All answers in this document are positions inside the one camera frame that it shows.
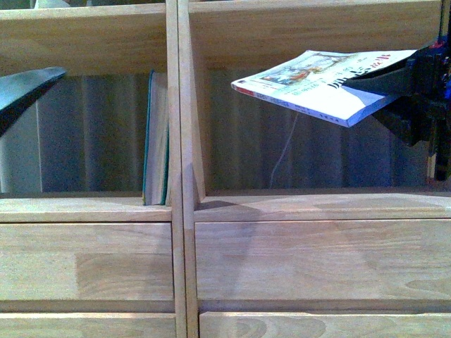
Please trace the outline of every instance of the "drawer front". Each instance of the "drawer front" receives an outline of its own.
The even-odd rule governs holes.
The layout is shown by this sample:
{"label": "drawer front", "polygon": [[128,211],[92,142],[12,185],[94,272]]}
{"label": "drawer front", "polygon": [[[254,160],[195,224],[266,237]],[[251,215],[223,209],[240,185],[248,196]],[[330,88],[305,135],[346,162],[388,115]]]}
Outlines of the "drawer front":
{"label": "drawer front", "polygon": [[449,314],[204,313],[200,338],[451,337]]}
{"label": "drawer front", "polygon": [[197,223],[201,300],[450,300],[449,220]]}
{"label": "drawer front", "polygon": [[0,315],[3,338],[175,338],[175,315],[71,313]]}
{"label": "drawer front", "polygon": [[0,301],[171,301],[170,223],[0,225]]}

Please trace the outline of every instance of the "wooden panel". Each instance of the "wooden panel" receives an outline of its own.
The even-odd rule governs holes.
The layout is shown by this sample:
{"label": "wooden panel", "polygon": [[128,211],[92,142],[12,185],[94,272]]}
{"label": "wooden panel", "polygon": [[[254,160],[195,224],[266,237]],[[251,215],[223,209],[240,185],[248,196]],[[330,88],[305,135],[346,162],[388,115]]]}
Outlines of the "wooden panel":
{"label": "wooden panel", "polygon": [[451,220],[196,223],[201,300],[451,299]]}
{"label": "wooden panel", "polygon": [[166,68],[165,4],[0,11],[0,56],[17,68],[59,65],[70,75]]}
{"label": "wooden panel", "polygon": [[0,300],[171,301],[171,225],[0,225]]}
{"label": "wooden panel", "polygon": [[450,337],[451,315],[204,313],[201,338]]}
{"label": "wooden panel", "polygon": [[182,158],[180,148],[180,82],[178,56],[178,2],[166,2],[167,40],[168,40],[168,101],[170,164],[169,184],[171,185],[172,242],[174,267],[174,301],[176,314],[176,333],[179,338],[187,337],[185,247],[183,234],[182,199]]}
{"label": "wooden panel", "polygon": [[451,193],[378,193],[213,196],[205,198],[195,213],[197,222],[248,222],[260,220],[346,220],[387,218],[448,218]]}
{"label": "wooden panel", "polygon": [[0,199],[0,222],[165,222],[167,206],[143,206],[141,197]]}
{"label": "wooden panel", "polygon": [[306,49],[417,49],[437,35],[440,1],[209,1],[190,17],[210,66],[269,67]]}
{"label": "wooden panel", "polygon": [[174,338],[175,315],[163,313],[0,314],[3,338]]}

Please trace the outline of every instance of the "wooden cabinet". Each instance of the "wooden cabinet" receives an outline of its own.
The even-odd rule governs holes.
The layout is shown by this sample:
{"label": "wooden cabinet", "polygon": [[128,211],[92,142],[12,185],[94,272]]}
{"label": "wooden cabinet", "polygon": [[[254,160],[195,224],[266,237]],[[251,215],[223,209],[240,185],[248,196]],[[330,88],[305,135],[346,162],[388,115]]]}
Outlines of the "wooden cabinet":
{"label": "wooden cabinet", "polygon": [[218,191],[210,93],[219,89],[209,81],[212,70],[267,68],[305,49],[419,48],[437,34],[440,1],[178,5],[190,336],[197,313],[200,337],[446,336],[451,195]]}
{"label": "wooden cabinet", "polygon": [[439,0],[0,11],[1,75],[167,70],[172,184],[171,207],[2,196],[2,337],[448,337],[451,194],[216,191],[209,95],[213,69],[419,48],[439,12]]}

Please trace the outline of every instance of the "magazine cover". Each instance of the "magazine cover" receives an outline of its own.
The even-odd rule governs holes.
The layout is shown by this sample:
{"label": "magazine cover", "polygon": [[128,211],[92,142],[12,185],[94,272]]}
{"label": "magazine cover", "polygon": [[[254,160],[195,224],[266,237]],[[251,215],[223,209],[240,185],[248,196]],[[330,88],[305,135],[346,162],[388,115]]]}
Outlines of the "magazine cover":
{"label": "magazine cover", "polygon": [[232,82],[232,88],[308,115],[351,127],[398,98],[342,86],[356,76],[392,65],[415,50],[340,54],[306,51],[262,73]]}

